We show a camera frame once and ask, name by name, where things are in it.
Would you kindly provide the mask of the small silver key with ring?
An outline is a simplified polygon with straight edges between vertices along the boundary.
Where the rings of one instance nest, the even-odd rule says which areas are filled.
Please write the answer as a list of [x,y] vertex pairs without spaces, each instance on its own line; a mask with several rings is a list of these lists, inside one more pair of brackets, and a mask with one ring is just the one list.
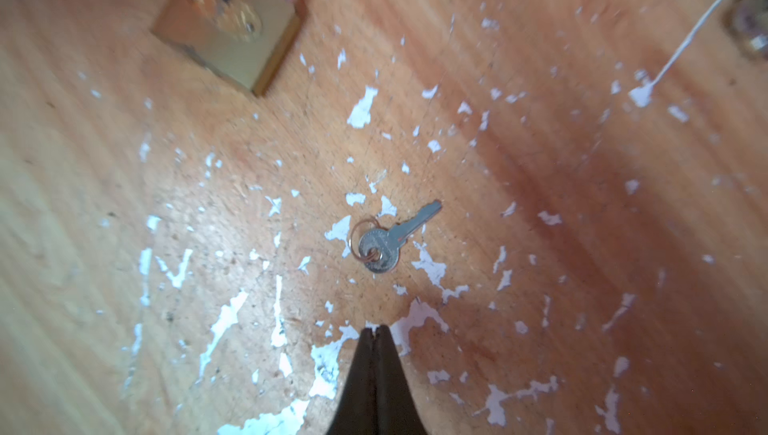
[[741,52],[767,59],[767,0],[742,0],[730,14],[729,30]]

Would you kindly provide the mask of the small brass padlock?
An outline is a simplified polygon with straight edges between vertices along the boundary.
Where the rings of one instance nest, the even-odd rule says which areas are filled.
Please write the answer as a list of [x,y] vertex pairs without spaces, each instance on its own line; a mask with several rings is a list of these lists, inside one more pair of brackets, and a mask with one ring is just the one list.
[[300,0],[168,0],[159,40],[234,87],[266,93],[301,27]]

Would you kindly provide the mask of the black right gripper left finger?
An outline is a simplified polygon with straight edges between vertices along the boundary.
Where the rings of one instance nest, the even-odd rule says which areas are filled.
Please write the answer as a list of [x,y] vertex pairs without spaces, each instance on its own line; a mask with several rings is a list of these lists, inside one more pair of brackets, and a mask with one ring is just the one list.
[[377,433],[374,341],[374,331],[365,328],[327,434]]

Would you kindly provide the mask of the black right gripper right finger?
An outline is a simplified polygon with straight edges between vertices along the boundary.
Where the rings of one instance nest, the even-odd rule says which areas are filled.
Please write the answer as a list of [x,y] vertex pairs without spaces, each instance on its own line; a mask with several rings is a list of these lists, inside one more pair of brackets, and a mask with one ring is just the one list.
[[390,328],[375,330],[375,408],[378,434],[426,434]]

